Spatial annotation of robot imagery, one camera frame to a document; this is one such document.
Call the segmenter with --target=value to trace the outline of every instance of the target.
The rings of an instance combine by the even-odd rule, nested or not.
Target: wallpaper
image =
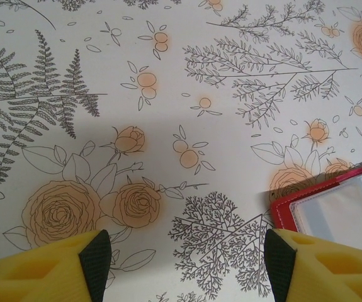
[[[274,200],[362,166],[362,1],[0,0],[0,258],[107,229],[105,301],[273,301]]]

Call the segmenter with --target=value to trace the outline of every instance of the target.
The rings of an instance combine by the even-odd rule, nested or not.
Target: red card holder
[[[270,206],[271,216],[273,217],[275,227],[297,232],[297,226],[295,225],[293,219],[293,213],[290,210],[290,205],[292,203],[300,201],[303,198],[307,198],[317,193],[326,191],[333,187],[337,187],[343,181],[359,175],[362,175],[362,167],[350,170],[349,172],[337,176],[333,179],[329,179],[328,181],[316,184],[302,191],[277,199]]]

